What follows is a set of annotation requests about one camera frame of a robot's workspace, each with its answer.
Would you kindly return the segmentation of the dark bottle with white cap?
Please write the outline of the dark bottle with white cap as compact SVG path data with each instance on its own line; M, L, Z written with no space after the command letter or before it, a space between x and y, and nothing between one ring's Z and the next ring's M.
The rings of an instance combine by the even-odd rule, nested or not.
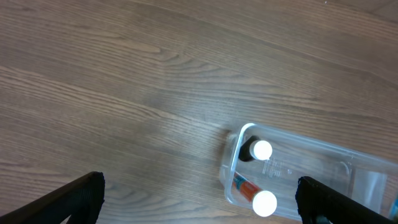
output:
M268 141L258 136L251 136L240 147L238 158L243 162L264 161L270 159L272 153L273 148Z

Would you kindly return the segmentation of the orange tube with white cap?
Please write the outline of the orange tube with white cap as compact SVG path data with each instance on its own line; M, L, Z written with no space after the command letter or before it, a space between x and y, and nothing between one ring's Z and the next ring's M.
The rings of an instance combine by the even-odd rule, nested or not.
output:
M252 209L260 217L268 217L276 211L276 196L268 190L261 189L238 172L234 173L233 186L251 203Z

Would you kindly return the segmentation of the blue lozenge box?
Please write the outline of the blue lozenge box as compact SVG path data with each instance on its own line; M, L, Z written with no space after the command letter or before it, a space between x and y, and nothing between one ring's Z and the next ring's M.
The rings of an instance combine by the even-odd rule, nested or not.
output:
M392 220L394 223L398 223L398 197L396 197L391 205L389 219Z

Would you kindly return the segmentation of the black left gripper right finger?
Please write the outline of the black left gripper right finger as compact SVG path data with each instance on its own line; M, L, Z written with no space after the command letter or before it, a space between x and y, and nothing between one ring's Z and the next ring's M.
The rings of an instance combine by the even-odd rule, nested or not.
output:
M393 224L309 176L299 178L295 200L303 224Z

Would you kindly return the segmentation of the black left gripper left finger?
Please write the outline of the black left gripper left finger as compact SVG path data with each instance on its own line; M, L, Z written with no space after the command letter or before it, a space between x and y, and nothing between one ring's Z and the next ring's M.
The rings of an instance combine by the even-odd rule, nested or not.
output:
M1 216L1 223L95 224L104 203L102 172L90 172L33 202Z

